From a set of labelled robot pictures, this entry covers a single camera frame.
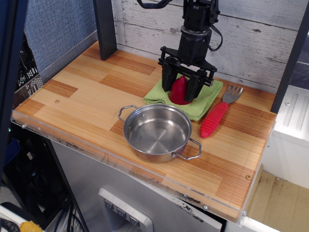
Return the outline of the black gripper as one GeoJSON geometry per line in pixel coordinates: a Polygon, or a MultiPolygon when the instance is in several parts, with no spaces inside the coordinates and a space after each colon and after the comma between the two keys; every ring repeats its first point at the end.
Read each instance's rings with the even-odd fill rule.
{"type": "Polygon", "coordinates": [[[215,51],[210,46],[211,34],[211,30],[183,30],[178,49],[166,46],[160,48],[161,57],[158,63],[162,66],[162,88],[165,92],[170,91],[179,73],[189,77],[186,102],[192,101],[195,95],[199,94],[198,89],[201,86],[212,85],[217,69],[205,60],[209,50],[215,51]]]}

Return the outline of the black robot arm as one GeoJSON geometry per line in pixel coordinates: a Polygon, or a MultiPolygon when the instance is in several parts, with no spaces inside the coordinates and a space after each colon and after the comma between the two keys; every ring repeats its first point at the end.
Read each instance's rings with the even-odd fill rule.
{"type": "Polygon", "coordinates": [[[214,26],[220,14],[217,0],[185,0],[183,8],[179,48],[161,47],[158,63],[162,66],[162,88],[165,92],[171,90],[178,74],[189,78],[184,100],[190,102],[198,97],[204,85],[211,86],[213,83],[217,69],[205,58],[208,50],[217,50],[210,46],[212,32],[222,34],[214,26]]]}

